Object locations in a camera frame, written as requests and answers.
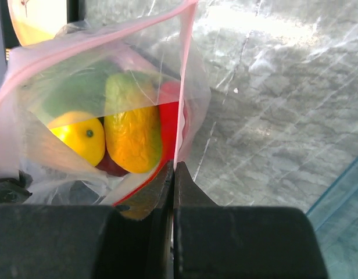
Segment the cream plate with leaf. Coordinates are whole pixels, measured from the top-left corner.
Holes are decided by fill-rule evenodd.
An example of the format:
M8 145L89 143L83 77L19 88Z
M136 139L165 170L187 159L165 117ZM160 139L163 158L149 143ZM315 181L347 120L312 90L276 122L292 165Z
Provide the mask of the cream plate with leaf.
M51 40L67 24L66 0L8 0L7 4L21 46Z

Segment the translucent blue plastic container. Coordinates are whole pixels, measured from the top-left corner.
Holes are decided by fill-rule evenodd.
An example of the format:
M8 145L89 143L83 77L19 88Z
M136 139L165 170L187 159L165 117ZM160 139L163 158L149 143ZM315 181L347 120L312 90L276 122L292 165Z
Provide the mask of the translucent blue plastic container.
M307 211L329 278L358 278L358 157Z

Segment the black rectangular tray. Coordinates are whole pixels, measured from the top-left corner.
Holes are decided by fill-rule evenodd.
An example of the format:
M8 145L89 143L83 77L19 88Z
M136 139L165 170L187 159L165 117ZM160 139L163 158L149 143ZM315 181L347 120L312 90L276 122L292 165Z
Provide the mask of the black rectangular tray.
M66 0L66 1L67 1L67 24L80 22L84 20L85 1L80 1L80 0ZM1 21L1 29L2 29L6 60L8 60L11 49L16 47L23 47L23 46L20 45L19 40L13 29L10 15L9 15L7 1L0 1L0 21Z

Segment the red chili pepper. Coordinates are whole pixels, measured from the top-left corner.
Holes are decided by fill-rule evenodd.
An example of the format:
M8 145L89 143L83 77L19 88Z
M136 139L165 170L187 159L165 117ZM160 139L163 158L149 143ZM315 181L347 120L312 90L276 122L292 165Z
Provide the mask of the red chili pepper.
M180 86L178 81L166 81L160 87L158 108L163 145L161 164L174 159Z

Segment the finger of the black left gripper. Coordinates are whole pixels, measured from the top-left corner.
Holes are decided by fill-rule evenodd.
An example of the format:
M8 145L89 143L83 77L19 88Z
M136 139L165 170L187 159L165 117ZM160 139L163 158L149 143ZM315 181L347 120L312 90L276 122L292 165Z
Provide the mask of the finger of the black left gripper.
M32 176L19 171L19 178L0 178L0 204L23 203L32 193L27 187L32 183Z

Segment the yellow orange mango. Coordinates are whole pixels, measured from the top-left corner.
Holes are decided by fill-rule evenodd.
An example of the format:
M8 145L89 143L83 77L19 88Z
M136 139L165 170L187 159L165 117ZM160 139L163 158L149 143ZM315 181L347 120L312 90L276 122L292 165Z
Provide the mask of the yellow orange mango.
M47 124L65 145L97 166L105 155L105 132L102 123L88 112L67 112Z

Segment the clear zip top bag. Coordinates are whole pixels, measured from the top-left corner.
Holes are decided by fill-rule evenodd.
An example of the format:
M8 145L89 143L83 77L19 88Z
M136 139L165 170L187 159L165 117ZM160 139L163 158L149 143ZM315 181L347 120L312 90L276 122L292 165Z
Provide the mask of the clear zip top bag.
M211 99L197 7L15 48L0 87L0 203L115 205L185 160Z

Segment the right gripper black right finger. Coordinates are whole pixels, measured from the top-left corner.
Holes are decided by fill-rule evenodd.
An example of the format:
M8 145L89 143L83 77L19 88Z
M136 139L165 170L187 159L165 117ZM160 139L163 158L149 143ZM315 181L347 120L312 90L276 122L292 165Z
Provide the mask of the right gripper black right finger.
M219 206L184 162L174 182L175 278L327 278L316 235L299 209Z

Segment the green bell pepper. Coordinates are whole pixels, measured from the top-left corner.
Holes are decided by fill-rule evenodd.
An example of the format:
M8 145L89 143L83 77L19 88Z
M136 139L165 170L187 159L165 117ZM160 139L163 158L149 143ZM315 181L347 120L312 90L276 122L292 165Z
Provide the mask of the green bell pepper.
M100 60L69 75L45 97L41 104L42 113L52 119L71 111L103 116L106 80L121 71L115 62Z

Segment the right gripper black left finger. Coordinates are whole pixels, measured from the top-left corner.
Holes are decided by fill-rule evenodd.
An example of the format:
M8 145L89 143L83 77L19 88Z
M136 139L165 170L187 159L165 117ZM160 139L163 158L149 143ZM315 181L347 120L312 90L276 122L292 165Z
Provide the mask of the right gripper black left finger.
M173 164L116 206L0 205L0 278L172 278Z

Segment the dark red apple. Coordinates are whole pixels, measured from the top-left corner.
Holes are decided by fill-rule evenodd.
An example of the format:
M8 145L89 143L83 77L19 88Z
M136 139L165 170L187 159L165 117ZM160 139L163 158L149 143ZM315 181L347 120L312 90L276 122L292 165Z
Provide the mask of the dark red apple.
M122 177L129 173L112 160L108 151L105 151L103 159L98 163L96 168L116 177Z

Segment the orange green mango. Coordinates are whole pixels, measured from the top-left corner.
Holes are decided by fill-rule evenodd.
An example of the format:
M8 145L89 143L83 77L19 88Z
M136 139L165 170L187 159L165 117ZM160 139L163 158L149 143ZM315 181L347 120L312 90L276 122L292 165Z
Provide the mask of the orange green mango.
M159 108L153 104L156 90L147 76L118 73L105 85L106 148L115 162L130 173L146 173L162 155Z

